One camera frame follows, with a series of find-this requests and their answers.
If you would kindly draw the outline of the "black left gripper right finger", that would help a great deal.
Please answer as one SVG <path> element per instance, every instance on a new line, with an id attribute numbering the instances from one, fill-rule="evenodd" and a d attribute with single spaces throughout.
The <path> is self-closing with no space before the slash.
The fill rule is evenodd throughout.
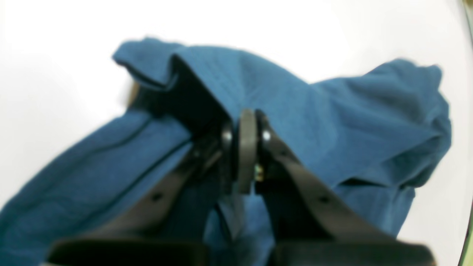
<path id="1" fill-rule="evenodd" d="M 355 214 L 282 141 L 261 110 L 240 116 L 240 191 L 262 195 L 275 238 L 269 266 L 435 266 Z"/>

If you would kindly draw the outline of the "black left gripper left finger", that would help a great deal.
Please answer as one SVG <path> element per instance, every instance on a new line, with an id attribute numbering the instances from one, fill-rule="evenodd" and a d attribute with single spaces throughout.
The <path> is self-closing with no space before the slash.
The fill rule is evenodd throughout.
<path id="1" fill-rule="evenodd" d="M 233 125 L 200 134 L 179 164 L 132 208 L 98 229 L 64 239 L 47 262 L 58 266 L 208 266 L 208 214 L 231 192 Z"/>

